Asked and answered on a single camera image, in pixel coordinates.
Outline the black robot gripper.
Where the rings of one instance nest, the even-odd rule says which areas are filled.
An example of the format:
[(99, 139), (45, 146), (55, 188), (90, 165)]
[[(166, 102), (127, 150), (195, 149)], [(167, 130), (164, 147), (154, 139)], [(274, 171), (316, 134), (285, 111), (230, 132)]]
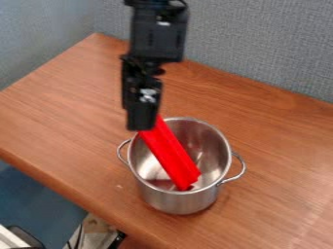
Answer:
[(126, 128), (150, 130), (159, 114), (164, 63), (180, 62), (184, 53), (189, 5), (184, 0), (123, 0), (132, 8), (130, 49), (122, 60), (120, 94)]

